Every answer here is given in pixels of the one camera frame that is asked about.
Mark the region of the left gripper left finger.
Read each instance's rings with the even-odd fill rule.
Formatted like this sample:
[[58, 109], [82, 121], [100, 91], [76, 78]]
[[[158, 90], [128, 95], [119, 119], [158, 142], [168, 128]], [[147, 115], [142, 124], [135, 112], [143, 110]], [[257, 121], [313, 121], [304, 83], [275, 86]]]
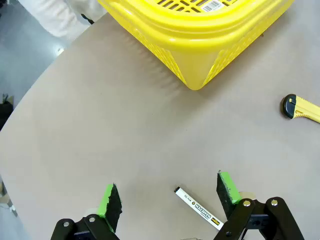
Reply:
[[122, 203], [117, 186], [109, 184], [96, 213], [84, 216], [77, 222], [70, 218], [60, 219], [50, 240], [120, 240], [116, 229], [121, 213]]

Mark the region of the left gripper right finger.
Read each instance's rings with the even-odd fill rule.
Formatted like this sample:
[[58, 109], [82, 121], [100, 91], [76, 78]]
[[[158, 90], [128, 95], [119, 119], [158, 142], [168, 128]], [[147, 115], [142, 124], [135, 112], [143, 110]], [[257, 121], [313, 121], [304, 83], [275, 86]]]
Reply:
[[258, 230], [264, 240], [305, 240], [283, 198], [275, 196], [262, 203], [241, 196], [229, 173], [221, 171], [216, 192], [227, 221], [213, 240], [245, 240], [249, 230]]

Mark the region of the yellow black utility knife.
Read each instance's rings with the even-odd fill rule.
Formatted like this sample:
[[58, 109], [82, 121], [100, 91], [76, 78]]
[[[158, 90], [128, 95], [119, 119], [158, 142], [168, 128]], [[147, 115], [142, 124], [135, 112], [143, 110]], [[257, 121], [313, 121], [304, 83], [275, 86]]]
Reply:
[[304, 117], [320, 124], [320, 106], [295, 94], [288, 94], [283, 99], [282, 111], [290, 119]]

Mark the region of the yellow plastic shopping basket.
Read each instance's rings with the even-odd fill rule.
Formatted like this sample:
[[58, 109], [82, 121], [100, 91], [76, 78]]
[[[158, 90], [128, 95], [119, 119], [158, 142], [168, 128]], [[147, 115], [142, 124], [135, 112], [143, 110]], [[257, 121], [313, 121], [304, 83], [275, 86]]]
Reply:
[[294, 0], [98, 0], [189, 89], [199, 90]]

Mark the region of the person in white cardigan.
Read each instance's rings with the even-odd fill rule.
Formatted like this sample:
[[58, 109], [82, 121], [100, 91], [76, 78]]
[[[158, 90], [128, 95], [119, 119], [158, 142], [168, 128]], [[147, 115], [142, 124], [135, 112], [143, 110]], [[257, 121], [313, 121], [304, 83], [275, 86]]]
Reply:
[[51, 35], [70, 42], [107, 11], [98, 0], [18, 0]]

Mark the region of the white black marker pen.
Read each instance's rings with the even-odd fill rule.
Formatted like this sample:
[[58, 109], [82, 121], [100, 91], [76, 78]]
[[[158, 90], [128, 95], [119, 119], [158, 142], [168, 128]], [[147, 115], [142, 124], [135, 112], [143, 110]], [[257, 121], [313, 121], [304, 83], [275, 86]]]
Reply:
[[220, 231], [224, 225], [215, 215], [204, 208], [199, 202], [192, 198], [187, 192], [181, 187], [177, 187], [174, 190], [175, 194], [182, 199], [190, 208], [192, 208], [198, 215], [200, 215], [206, 222]]

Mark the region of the black bag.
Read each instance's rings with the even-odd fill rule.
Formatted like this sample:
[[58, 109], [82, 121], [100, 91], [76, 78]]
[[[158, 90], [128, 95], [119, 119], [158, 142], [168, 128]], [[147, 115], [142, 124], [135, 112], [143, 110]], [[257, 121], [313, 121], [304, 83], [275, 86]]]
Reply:
[[0, 131], [2, 130], [3, 126], [5, 125], [13, 111], [14, 105], [9, 99], [9, 95], [3, 94], [2, 100], [0, 101]]

